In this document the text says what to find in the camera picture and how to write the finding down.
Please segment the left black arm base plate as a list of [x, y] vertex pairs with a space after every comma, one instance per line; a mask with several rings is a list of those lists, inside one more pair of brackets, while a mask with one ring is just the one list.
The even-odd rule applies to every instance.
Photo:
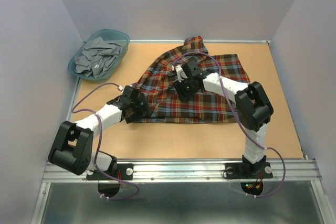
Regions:
[[[133, 168], [134, 165], [132, 163], [125, 163], [125, 164], [114, 163], [110, 165], [110, 167], [107, 170], [105, 170], [104, 173], [120, 180], [132, 180]], [[101, 172], [99, 172], [98, 170], [93, 170], [87, 172], [86, 180], [111, 180], [111, 179], [106, 175], [102, 174]]]

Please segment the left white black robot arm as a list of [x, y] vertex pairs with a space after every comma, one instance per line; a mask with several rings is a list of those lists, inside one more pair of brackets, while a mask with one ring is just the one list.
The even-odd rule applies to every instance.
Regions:
[[77, 112], [90, 112], [88, 117], [60, 124], [48, 155], [48, 161], [75, 175], [87, 171], [99, 172], [104, 178], [121, 178], [117, 169], [117, 158], [100, 151], [92, 151], [95, 137], [102, 139], [102, 133], [122, 121], [132, 123], [152, 115], [145, 95], [132, 86], [125, 86], [121, 95], [108, 101], [97, 112], [80, 109]]

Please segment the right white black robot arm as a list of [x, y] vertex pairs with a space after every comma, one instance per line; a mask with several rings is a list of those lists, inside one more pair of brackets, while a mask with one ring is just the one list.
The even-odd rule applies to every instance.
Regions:
[[227, 100], [234, 118], [245, 134], [242, 161], [225, 165], [227, 179], [253, 178], [262, 174], [266, 165], [266, 131], [274, 109], [259, 82], [234, 81], [220, 72], [202, 70], [195, 61], [174, 64], [177, 75], [174, 87], [181, 101], [190, 100], [197, 92], [207, 91]]

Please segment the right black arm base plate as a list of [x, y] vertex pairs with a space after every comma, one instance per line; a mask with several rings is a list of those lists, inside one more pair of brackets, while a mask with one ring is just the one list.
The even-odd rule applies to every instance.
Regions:
[[257, 179], [263, 176], [263, 179], [273, 178], [273, 173], [266, 172], [266, 167], [270, 167], [269, 162], [259, 166], [247, 163], [225, 163], [225, 178], [227, 179]]

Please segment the plaid long sleeve shirt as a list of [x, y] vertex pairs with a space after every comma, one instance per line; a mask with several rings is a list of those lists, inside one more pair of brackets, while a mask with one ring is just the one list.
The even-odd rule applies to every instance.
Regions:
[[234, 116], [226, 99], [218, 94], [195, 89], [195, 82], [184, 82], [185, 91], [190, 96], [181, 101], [174, 83], [178, 81], [173, 63], [192, 61], [208, 72], [221, 72], [225, 77], [243, 83], [250, 78], [243, 69], [236, 54], [207, 56], [208, 50], [201, 36], [185, 40], [157, 57], [135, 84], [148, 102], [152, 111], [150, 117], [138, 119], [139, 123], [230, 123]]

